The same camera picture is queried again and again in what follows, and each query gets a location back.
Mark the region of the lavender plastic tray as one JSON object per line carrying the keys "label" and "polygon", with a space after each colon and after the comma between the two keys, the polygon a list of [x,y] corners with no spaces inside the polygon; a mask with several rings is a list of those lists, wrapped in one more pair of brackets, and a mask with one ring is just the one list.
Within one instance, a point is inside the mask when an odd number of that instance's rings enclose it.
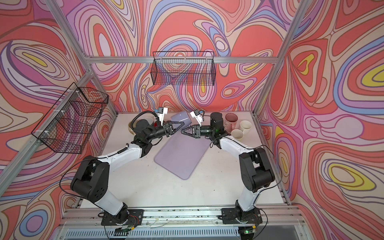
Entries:
{"label": "lavender plastic tray", "polygon": [[176,133],[157,153],[154,161],[180,179],[188,180],[209,145],[208,139],[195,139]]}

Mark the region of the purple mug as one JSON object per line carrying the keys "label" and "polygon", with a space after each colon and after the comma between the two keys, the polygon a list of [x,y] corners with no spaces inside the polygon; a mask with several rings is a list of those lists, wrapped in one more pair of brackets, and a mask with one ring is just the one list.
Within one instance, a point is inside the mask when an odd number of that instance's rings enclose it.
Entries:
{"label": "purple mug", "polygon": [[173,122],[183,122],[184,125],[182,126],[183,128],[187,128],[191,125],[192,121],[190,119],[189,114],[186,111],[179,112],[171,116],[171,121]]}

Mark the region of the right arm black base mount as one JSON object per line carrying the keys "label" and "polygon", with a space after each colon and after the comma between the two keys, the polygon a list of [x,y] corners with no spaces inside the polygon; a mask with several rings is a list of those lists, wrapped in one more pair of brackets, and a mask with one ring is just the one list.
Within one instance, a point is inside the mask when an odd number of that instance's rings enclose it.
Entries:
{"label": "right arm black base mount", "polygon": [[260,209],[254,208],[250,211],[242,211],[241,208],[222,208],[218,219],[224,224],[254,224],[258,226],[263,222]]}

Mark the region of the white mug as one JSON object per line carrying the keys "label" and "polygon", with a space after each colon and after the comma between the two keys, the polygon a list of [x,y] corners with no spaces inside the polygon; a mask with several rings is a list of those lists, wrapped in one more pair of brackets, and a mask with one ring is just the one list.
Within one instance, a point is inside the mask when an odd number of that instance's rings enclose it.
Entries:
{"label": "white mug", "polygon": [[240,122],[239,130],[243,132],[244,135],[247,135],[252,129],[253,124],[250,121],[243,120]]}

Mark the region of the light green mug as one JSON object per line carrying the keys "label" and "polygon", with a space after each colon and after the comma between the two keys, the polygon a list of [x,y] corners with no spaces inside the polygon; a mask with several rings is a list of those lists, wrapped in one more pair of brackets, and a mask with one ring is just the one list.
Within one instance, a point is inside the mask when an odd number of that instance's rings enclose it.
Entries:
{"label": "light green mug", "polygon": [[233,129],[233,130],[231,131],[231,136],[232,136],[234,139],[240,141],[240,140],[242,140],[242,139],[244,138],[244,132],[241,131],[241,130],[239,130],[239,129]]}

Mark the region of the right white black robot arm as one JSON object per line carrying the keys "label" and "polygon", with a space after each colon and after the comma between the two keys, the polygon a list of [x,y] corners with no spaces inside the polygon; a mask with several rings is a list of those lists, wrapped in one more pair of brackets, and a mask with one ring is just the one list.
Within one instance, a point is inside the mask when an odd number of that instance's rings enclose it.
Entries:
{"label": "right white black robot arm", "polygon": [[221,209],[218,219],[225,225],[260,225],[263,222],[262,210],[256,207],[256,203],[261,193],[270,189],[270,184],[276,180],[266,149],[251,148],[237,141],[225,130],[223,116],[218,112],[210,115],[209,125],[192,125],[181,133],[195,139],[208,138],[214,146],[239,160],[245,188],[233,208]]}

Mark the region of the pink patterned mug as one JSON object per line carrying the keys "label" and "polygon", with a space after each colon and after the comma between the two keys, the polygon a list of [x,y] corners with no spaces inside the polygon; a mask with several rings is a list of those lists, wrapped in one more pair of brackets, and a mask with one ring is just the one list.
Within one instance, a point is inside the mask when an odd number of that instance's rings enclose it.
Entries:
{"label": "pink patterned mug", "polygon": [[225,116],[225,130],[230,134],[236,128],[238,116],[234,113],[228,113]]}

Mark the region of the beige speckled mug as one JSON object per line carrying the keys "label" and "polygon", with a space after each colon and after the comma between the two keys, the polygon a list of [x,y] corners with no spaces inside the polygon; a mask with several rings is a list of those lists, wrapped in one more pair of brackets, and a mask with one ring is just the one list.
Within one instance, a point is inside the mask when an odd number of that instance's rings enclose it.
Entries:
{"label": "beige speckled mug", "polygon": [[128,123],[128,130],[129,130],[129,132],[134,136],[136,133],[134,132],[134,128],[135,127],[135,125],[132,123],[132,122],[129,122]]}

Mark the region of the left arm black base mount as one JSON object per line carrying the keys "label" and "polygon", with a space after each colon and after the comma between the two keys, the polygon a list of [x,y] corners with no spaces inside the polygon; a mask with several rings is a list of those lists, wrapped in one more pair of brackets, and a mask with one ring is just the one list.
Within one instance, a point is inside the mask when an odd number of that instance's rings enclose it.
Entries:
{"label": "left arm black base mount", "polygon": [[103,212],[102,226],[139,226],[143,221],[143,209],[128,209],[122,210],[117,215],[111,215],[108,212]]}

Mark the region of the light blue mug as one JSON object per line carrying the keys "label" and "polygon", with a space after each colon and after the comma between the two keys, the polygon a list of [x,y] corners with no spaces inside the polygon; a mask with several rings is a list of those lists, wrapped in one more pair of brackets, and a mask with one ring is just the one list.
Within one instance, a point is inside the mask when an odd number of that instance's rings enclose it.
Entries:
{"label": "light blue mug", "polygon": [[144,120],[146,120],[150,125],[152,125],[155,120],[152,117],[145,117]]}

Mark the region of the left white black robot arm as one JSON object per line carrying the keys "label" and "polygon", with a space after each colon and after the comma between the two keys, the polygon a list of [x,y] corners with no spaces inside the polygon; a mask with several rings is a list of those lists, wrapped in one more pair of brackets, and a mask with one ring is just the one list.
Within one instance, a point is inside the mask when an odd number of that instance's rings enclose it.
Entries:
{"label": "left white black robot arm", "polygon": [[185,123],[183,121],[164,121],[166,110],[144,111],[129,123],[135,133],[131,143],[122,149],[104,156],[87,156],[79,162],[70,189],[74,195],[83,198],[104,212],[103,218],[112,224],[128,225],[133,216],[127,204],[119,200],[108,189],[109,176],[118,168],[145,157],[154,146],[153,140],[161,140],[177,133]]}

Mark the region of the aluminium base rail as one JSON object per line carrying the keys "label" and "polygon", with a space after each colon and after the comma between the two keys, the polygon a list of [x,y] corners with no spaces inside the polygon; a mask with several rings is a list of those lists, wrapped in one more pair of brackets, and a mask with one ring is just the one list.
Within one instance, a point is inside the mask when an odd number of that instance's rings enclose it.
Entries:
{"label": "aluminium base rail", "polygon": [[65,212],[55,240],[311,240],[297,207],[262,205],[246,223],[225,224],[222,206],[144,208],[141,223],[130,217],[133,230],[102,226],[98,209]]}

